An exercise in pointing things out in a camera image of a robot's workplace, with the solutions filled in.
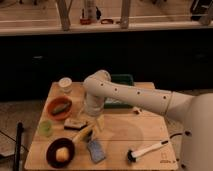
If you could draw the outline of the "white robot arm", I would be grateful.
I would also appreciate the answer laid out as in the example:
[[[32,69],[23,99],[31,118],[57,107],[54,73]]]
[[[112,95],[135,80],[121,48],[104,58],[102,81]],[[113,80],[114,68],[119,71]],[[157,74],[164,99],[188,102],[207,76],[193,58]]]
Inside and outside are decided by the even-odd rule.
[[[183,125],[178,171],[213,171],[213,93],[197,96],[116,84],[106,70],[83,81],[85,107],[97,116],[106,98],[167,116]]]

